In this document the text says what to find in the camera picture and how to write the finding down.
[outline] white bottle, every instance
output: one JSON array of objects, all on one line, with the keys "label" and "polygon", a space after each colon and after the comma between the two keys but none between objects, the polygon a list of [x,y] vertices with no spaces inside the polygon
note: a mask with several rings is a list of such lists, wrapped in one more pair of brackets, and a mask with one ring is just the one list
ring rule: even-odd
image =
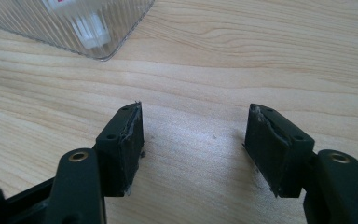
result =
[{"label": "white bottle", "polygon": [[106,22],[98,16],[101,0],[43,0],[49,13],[71,22],[85,49],[102,47],[111,41]]}]

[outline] wood grain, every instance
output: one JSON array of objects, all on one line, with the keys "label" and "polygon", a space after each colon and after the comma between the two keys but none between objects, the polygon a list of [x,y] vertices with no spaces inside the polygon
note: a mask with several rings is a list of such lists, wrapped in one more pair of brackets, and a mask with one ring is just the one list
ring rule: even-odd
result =
[{"label": "wood grain", "polygon": [[243,150],[247,110],[358,159],[358,0],[157,0],[106,63],[0,30],[6,196],[136,100],[147,155],[108,223],[305,223],[302,198],[275,199]]}]

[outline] wood grain surface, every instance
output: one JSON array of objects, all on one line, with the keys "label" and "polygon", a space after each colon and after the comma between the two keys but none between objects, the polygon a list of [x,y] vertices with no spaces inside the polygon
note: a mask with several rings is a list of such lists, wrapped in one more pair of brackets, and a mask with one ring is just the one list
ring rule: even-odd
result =
[{"label": "wood grain surface", "polygon": [[306,223],[241,146],[247,111],[358,159],[358,0],[156,0],[106,63],[0,30],[0,188],[53,177],[134,101],[147,154],[108,223]]}]

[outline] table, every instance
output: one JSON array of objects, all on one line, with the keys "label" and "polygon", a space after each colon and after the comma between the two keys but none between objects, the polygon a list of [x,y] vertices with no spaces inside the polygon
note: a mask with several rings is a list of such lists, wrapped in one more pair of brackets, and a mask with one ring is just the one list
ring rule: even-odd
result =
[{"label": "table", "polygon": [[106,63],[0,30],[0,188],[55,175],[59,158],[142,101],[146,157],[108,223],[306,223],[242,147],[250,103],[358,159],[358,0],[156,0]]}]

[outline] clear plastic container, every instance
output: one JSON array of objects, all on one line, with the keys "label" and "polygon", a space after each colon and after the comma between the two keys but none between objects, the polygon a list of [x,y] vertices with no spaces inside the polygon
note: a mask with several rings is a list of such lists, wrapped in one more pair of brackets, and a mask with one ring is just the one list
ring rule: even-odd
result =
[{"label": "clear plastic container", "polygon": [[0,0],[0,29],[110,59],[154,0]]}]

